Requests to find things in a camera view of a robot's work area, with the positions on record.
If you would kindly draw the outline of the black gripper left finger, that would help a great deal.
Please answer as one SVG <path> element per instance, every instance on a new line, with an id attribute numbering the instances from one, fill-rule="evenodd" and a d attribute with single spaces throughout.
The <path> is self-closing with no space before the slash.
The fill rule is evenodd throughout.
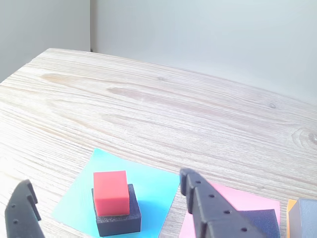
<path id="1" fill-rule="evenodd" d="M 43 238 L 39 225 L 41 216 L 38 203 L 29 179 L 21 181 L 14 189 L 5 209 L 5 224 L 8 238 Z"/>

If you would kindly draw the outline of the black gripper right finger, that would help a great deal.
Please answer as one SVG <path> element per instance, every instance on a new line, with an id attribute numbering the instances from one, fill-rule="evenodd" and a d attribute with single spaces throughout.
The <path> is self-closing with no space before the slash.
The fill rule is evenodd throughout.
<path id="1" fill-rule="evenodd" d="M 180 170 L 181 193 L 193 215 L 197 238 L 264 238 L 207 180 L 190 168 Z"/>

